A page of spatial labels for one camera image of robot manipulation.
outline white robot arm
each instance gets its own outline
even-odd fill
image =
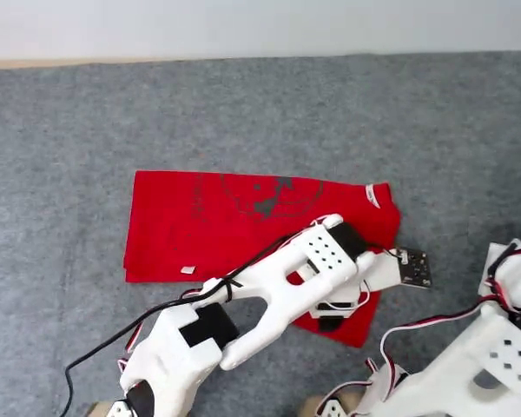
[[[384,257],[392,263],[382,261]],[[373,265],[389,278],[368,274]],[[289,283],[287,276],[300,269],[304,282]],[[200,294],[219,287],[221,280],[206,281]],[[397,260],[367,251],[339,215],[327,216],[233,278],[233,298],[262,297],[267,302],[257,326],[241,337],[221,308],[228,296],[224,290],[162,311],[122,373],[126,399],[116,402],[108,416],[186,415],[197,388],[217,365],[225,370],[237,367],[278,339],[292,321],[321,301],[339,297],[340,291],[353,305],[359,292],[351,288],[359,288],[365,280],[373,281],[374,289],[399,284]]]
[[[350,415],[521,417],[521,241],[491,244],[479,294],[482,298],[475,308],[433,318],[441,322],[479,313],[422,372],[408,375],[385,354],[386,365],[374,372]],[[386,335],[425,325],[432,325],[432,319]],[[487,389],[475,381],[484,371],[497,380],[495,387]]]

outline baseboard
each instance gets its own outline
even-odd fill
[[[74,59],[30,59],[30,60],[0,60],[0,70],[16,68],[46,68],[84,65],[86,63],[157,63],[170,61],[166,58],[74,58]]]

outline red t-shirt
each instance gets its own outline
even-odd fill
[[[282,235],[338,213],[368,242],[393,245],[400,214],[388,184],[309,178],[137,171],[124,267],[128,282],[205,281],[223,276]],[[195,267],[193,274],[181,272]],[[326,337],[361,346],[378,295]],[[295,324],[318,332],[308,316]]]

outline white wall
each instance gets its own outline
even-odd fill
[[[0,59],[521,50],[521,0],[0,0]]]

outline carpet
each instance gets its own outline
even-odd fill
[[[472,304],[488,242],[521,237],[521,53],[0,70],[0,416],[58,415],[63,366],[188,287],[124,283],[136,169],[392,184],[399,243],[429,253],[434,287],[386,291],[360,350],[289,328],[214,372],[192,412],[291,416],[366,378],[390,326]],[[242,328],[262,309],[228,305]],[[466,323],[390,351],[420,370]],[[71,415],[120,396],[123,343],[74,371]]]

